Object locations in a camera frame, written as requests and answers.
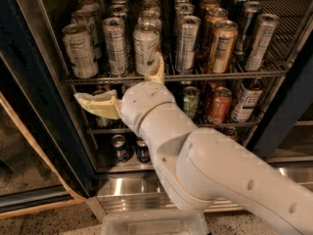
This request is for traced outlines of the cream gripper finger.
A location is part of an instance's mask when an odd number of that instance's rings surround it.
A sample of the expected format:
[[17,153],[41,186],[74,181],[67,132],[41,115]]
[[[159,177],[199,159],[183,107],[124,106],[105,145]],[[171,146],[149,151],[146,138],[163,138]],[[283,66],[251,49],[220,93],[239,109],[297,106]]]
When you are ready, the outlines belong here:
[[115,90],[97,95],[75,93],[74,98],[82,109],[94,116],[109,119],[120,118],[119,100]]
[[158,67],[154,74],[146,75],[145,80],[150,82],[164,83],[164,59],[160,52],[156,53]]

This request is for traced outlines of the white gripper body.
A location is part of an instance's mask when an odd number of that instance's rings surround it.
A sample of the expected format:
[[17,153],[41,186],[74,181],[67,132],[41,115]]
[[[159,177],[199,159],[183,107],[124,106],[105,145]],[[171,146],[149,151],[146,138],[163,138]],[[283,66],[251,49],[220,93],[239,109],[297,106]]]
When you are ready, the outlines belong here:
[[140,82],[127,89],[123,95],[120,101],[121,119],[132,131],[138,131],[150,111],[162,104],[174,102],[174,97],[163,84]]

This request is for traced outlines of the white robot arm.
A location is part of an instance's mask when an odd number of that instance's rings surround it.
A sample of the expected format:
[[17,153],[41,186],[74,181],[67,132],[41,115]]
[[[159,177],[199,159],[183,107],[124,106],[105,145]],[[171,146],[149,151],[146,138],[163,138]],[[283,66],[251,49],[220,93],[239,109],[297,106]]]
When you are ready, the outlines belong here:
[[209,127],[196,126],[157,73],[128,88],[100,95],[76,93],[85,111],[121,119],[150,151],[156,175],[180,210],[202,212],[218,198],[253,213],[282,235],[313,235],[313,193],[255,154]]

